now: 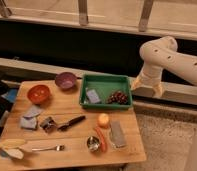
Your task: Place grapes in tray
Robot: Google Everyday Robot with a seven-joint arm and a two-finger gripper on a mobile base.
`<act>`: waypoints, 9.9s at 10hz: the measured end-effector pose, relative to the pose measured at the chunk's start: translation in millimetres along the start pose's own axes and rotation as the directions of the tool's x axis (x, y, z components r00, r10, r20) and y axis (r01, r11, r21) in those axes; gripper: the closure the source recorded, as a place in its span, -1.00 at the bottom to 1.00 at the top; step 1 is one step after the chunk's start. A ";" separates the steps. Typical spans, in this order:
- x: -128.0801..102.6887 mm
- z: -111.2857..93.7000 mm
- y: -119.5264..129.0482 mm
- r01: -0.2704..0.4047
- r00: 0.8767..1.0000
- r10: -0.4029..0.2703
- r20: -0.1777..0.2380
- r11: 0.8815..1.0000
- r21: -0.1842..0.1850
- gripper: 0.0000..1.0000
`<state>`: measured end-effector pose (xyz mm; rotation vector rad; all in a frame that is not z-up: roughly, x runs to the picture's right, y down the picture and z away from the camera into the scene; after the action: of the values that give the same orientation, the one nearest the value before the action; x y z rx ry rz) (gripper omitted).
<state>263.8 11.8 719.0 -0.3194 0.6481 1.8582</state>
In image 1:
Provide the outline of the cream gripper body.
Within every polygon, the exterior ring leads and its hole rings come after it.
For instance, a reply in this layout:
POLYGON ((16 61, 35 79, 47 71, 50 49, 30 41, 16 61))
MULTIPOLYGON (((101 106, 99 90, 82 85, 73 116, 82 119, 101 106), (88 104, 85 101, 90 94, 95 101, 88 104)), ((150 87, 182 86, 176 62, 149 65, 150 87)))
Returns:
POLYGON ((151 86, 153 88, 161 86, 162 79, 161 67, 153 65, 144 65, 136 78, 136 85, 140 87, 141 85, 151 86))

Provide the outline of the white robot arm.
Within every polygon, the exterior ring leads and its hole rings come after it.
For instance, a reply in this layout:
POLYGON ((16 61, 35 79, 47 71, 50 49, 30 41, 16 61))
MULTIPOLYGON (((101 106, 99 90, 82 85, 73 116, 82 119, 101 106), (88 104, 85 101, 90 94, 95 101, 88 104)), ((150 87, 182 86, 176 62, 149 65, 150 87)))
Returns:
MULTIPOLYGON (((161 85, 164 69, 197 86, 197 56, 179 53, 175 38, 165 36, 145 42, 141 45, 139 53, 144 63, 140 73, 132 82, 132 90, 142 85, 151 86, 156 97, 161 97, 161 85)), ((184 171, 197 171, 197 130, 184 171)))

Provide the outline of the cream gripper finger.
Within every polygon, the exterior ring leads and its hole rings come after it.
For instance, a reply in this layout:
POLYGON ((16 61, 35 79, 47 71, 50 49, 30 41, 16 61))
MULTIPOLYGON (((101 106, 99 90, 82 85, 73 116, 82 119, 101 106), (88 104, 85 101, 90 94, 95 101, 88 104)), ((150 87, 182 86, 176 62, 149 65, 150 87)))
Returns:
POLYGON ((153 87, 153 90, 154 90, 154 97, 155 98, 161 98, 162 97, 162 95, 163 95, 163 87, 162 87, 162 84, 155 85, 153 87))
POLYGON ((131 85, 131 89, 135 90, 137 88, 139 88, 142 85, 142 83, 140 82, 140 80, 138 78, 136 78, 131 85))

